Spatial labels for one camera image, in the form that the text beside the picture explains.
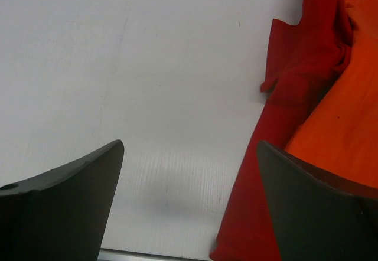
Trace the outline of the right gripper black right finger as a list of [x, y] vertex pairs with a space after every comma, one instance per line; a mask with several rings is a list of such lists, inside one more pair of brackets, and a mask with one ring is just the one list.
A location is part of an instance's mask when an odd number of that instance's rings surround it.
[[377, 260], [377, 188], [266, 141], [257, 158], [282, 260]]

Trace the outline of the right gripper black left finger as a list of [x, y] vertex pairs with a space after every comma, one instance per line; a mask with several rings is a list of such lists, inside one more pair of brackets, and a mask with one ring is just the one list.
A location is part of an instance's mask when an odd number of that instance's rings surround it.
[[1, 187], [1, 260], [97, 260], [124, 145]]

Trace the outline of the orange t shirt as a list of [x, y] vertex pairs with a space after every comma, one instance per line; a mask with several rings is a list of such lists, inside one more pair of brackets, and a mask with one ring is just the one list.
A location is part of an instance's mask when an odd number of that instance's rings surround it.
[[353, 25], [350, 63], [285, 150], [377, 187], [377, 0], [344, 2]]

